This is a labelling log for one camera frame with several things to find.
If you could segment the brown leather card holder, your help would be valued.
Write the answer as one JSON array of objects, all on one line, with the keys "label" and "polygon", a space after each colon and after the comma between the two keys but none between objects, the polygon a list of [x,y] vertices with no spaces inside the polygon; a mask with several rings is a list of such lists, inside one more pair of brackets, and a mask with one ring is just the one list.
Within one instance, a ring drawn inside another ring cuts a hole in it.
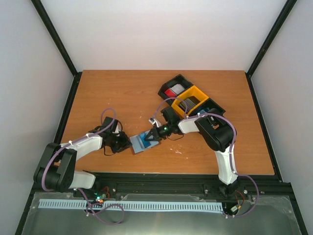
[{"label": "brown leather card holder", "polygon": [[132,144],[133,154],[144,152],[145,150],[148,150],[160,144],[159,141],[146,141],[145,137],[147,136],[148,133],[149,131],[145,131],[138,135],[131,136],[129,138]]}]

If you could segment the yellow bin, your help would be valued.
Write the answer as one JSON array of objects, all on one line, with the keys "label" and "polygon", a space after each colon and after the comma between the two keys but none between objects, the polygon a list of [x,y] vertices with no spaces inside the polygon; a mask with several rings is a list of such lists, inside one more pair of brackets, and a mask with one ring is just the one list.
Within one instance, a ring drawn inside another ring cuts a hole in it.
[{"label": "yellow bin", "polygon": [[191,113],[208,98],[208,95],[194,85],[178,95],[178,99],[173,101],[171,107],[181,117],[191,116]]}]

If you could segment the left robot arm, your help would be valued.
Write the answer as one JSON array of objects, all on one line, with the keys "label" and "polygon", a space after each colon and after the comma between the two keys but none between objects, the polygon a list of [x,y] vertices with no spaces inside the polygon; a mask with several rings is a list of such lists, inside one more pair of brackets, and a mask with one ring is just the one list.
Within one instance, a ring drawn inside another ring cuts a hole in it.
[{"label": "left robot arm", "polygon": [[115,154],[131,146],[121,122],[105,117],[101,125],[81,138],[63,144],[49,143],[34,172],[34,183],[45,191],[65,192],[68,189],[83,188],[89,196],[96,197],[101,193],[102,185],[96,181],[95,174],[77,171],[76,162],[99,149],[109,147]]}]

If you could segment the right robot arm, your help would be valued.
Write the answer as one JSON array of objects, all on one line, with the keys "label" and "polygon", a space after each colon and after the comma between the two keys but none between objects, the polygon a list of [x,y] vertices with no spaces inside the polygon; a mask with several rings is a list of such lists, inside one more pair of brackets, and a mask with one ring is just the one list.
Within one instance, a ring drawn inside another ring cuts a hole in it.
[{"label": "right robot arm", "polygon": [[238,173],[234,160],[234,142],[237,136],[235,127],[216,109],[208,113],[198,113],[195,116],[180,118],[172,107],[161,110],[166,123],[160,125],[155,118],[151,118],[153,127],[147,134],[142,134],[141,139],[161,141],[172,134],[185,135],[198,132],[210,149],[215,152],[218,163],[219,186],[223,197],[232,196],[238,187]]}]

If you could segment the red card stack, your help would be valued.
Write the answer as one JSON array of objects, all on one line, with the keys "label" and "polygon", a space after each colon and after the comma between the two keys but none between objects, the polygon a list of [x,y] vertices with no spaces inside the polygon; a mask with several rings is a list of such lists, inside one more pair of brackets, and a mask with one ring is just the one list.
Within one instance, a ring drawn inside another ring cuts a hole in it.
[{"label": "red card stack", "polygon": [[171,89],[167,89],[165,92],[164,92],[168,97],[176,97],[177,94],[171,90]]}]

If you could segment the dark grey card stack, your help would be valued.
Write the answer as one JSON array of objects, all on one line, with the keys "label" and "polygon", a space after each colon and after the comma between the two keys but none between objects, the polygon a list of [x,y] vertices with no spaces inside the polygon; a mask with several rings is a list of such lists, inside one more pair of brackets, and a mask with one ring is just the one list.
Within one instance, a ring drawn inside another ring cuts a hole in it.
[{"label": "dark grey card stack", "polygon": [[195,96],[191,96],[191,97],[186,98],[184,100],[184,102],[181,102],[179,104],[179,107],[182,110],[187,109],[187,111],[189,112],[191,109],[193,109],[199,103],[200,103],[200,101]]}]

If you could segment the white card stack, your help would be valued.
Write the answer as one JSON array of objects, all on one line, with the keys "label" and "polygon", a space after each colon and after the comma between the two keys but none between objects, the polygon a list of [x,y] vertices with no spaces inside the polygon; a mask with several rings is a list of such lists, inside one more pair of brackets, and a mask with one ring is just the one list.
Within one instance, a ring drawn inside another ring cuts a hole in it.
[{"label": "white card stack", "polygon": [[170,89],[173,90],[177,95],[185,90],[184,86],[181,84],[175,84]]}]

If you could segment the black bin left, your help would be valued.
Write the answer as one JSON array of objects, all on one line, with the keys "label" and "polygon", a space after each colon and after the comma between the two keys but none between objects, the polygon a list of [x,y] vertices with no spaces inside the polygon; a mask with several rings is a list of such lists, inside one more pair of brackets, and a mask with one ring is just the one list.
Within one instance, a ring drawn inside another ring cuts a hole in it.
[{"label": "black bin left", "polygon": [[187,89],[191,88],[193,83],[186,79],[183,75],[178,74],[174,78],[164,83],[158,91],[158,95],[163,99],[177,97]]}]

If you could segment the black bin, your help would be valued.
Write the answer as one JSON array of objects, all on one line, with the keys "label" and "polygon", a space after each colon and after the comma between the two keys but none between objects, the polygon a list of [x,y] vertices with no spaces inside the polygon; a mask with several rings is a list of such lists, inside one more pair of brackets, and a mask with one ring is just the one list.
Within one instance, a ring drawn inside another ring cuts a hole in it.
[{"label": "black bin", "polygon": [[223,115],[225,113],[225,109],[223,109],[220,105],[218,105],[214,100],[211,98],[206,99],[203,103],[197,106],[189,116],[196,115],[202,109],[209,109],[210,111],[216,111],[217,114]]},{"label": "black bin", "polygon": [[177,97],[187,89],[191,88],[193,83],[186,79],[183,75],[178,74],[174,78],[164,83],[158,91],[158,95],[163,99]]}]

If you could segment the small circuit board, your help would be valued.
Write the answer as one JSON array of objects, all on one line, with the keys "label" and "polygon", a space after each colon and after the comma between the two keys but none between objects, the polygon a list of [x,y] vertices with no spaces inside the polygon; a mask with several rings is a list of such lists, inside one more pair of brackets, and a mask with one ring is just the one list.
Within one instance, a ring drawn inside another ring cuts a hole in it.
[{"label": "small circuit board", "polygon": [[95,193],[95,201],[96,203],[103,203],[106,200],[110,199],[110,190],[108,186],[105,186],[103,189],[100,190],[99,193]]}]

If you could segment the black bin right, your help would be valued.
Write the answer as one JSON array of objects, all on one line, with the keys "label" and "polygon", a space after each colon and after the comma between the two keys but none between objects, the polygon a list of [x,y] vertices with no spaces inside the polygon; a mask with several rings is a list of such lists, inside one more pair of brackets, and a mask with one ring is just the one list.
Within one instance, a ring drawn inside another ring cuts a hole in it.
[{"label": "black bin right", "polygon": [[223,109],[220,105],[218,105],[214,100],[211,98],[206,99],[203,103],[197,106],[189,116],[196,115],[202,109],[209,109],[210,111],[216,111],[217,114],[223,115],[225,113],[225,109]]}]

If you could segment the right base connector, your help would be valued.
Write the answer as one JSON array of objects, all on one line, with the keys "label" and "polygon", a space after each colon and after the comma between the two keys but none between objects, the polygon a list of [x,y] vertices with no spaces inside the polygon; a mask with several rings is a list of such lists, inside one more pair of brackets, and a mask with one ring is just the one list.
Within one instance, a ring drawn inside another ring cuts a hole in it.
[{"label": "right base connector", "polygon": [[237,214],[238,211],[240,210],[241,206],[240,205],[235,205],[230,209],[230,212],[232,215]]}]

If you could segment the left black frame post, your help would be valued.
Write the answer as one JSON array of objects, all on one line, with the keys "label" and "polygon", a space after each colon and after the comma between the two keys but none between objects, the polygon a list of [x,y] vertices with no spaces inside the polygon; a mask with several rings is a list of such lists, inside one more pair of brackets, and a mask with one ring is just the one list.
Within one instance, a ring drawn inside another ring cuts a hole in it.
[{"label": "left black frame post", "polygon": [[70,58],[69,53],[67,52],[52,20],[50,19],[43,3],[41,0],[31,0],[35,10],[37,11],[39,17],[41,18],[43,24],[45,25],[49,35],[51,36],[55,46],[57,47],[60,55],[62,56],[64,62],[66,63],[70,73],[73,76],[76,76],[78,74],[78,71]]}]

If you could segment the black frame post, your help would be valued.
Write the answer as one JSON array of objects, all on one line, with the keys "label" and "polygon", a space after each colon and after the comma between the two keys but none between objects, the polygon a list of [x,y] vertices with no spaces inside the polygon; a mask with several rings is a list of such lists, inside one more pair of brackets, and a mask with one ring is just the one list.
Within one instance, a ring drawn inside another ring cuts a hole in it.
[{"label": "black frame post", "polygon": [[57,47],[60,55],[62,56],[64,62],[66,63],[70,73],[73,76],[76,76],[78,74],[78,71],[70,58],[69,53],[67,52],[52,20],[50,19],[43,3],[41,0],[31,0],[35,10],[37,11],[39,17],[41,18],[43,24],[45,25],[49,35],[51,36],[55,46]]},{"label": "black frame post", "polygon": [[264,58],[266,52],[268,51],[269,47],[271,46],[272,42],[276,38],[278,32],[280,31],[281,27],[283,26],[284,22],[286,21],[288,15],[292,11],[293,7],[297,3],[297,0],[287,0],[280,11],[279,15],[277,16],[274,24],[272,25],[269,33],[267,34],[264,42],[262,43],[260,49],[258,50],[254,60],[252,61],[249,69],[246,72],[246,76],[250,79],[255,71],[257,70],[258,66],[260,65],[262,59]]}]

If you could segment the right black frame post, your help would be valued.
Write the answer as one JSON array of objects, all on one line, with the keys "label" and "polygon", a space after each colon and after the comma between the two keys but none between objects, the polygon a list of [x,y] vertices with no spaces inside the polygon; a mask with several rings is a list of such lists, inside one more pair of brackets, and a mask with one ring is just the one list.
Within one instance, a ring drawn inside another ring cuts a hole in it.
[{"label": "right black frame post", "polygon": [[249,69],[246,72],[246,76],[250,79],[255,71],[257,70],[258,66],[260,65],[262,59],[264,58],[266,52],[268,51],[269,47],[271,46],[272,42],[276,38],[278,32],[280,31],[281,27],[283,26],[284,22],[286,21],[288,15],[292,11],[293,7],[297,3],[297,0],[287,0],[280,11],[279,15],[277,16],[274,24],[272,25],[269,33],[267,34],[264,42],[262,43],[260,49],[258,50],[254,60],[252,61]]}]

